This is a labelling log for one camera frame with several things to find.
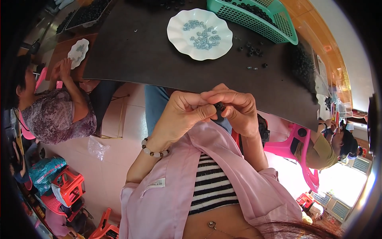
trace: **pink cardigan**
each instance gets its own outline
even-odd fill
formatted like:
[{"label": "pink cardigan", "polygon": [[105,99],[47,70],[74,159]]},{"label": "pink cardigan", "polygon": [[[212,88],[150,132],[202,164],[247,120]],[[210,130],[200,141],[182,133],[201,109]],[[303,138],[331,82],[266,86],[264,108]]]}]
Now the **pink cardigan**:
[{"label": "pink cardigan", "polygon": [[256,172],[221,126],[199,122],[171,146],[140,184],[127,183],[122,188],[120,239],[182,238],[201,152],[227,175],[249,224],[302,220],[301,208],[276,180],[275,169]]}]

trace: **clear plastic bag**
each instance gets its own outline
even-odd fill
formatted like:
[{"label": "clear plastic bag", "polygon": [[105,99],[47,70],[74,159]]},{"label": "clear plastic bag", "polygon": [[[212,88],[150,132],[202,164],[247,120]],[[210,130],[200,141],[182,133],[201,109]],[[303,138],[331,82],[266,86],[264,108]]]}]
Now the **clear plastic bag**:
[{"label": "clear plastic bag", "polygon": [[99,160],[105,158],[105,152],[110,148],[110,146],[105,146],[100,144],[94,136],[89,137],[89,142],[87,143],[87,149],[89,153],[96,156]]}]

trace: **purple patterned shirt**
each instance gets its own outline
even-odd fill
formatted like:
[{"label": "purple patterned shirt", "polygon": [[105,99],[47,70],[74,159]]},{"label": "purple patterned shirt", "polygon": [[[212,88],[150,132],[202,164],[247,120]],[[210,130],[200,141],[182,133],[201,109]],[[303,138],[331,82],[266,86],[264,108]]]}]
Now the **purple patterned shirt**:
[{"label": "purple patterned shirt", "polygon": [[43,97],[21,112],[30,132],[41,142],[49,145],[93,134],[96,131],[97,119],[88,94],[83,90],[81,92],[89,107],[89,113],[75,123],[73,123],[74,103],[66,88],[46,90],[36,94]]}]

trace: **olive green shirt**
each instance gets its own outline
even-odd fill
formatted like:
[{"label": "olive green shirt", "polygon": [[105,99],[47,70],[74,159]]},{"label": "olive green shirt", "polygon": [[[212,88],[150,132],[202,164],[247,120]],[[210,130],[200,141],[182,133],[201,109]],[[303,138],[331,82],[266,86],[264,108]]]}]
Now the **olive green shirt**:
[{"label": "olive green shirt", "polygon": [[[300,142],[297,146],[295,156],[301,162],[301,150],[304,143]],[[310,140],[308,150],[306,152],[306,166],[311,169],[323,170],[332,167],[338,162],[337,155],[334,153],[333,147],[320,134],[315,144]]]}]

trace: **blue bag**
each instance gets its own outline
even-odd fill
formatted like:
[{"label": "blue bag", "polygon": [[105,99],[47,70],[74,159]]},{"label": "blue bag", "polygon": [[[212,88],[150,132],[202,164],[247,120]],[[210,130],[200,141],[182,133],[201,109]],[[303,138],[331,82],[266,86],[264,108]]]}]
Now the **blue bag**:
[{"label": "blue bag", "polygon": [[50,189],[52,181],[63,171],[65,166],[65,159],[53,157],[41,159],[29,169],[29,177],[33,185],[39,190],[40,195],[43,195]]}]

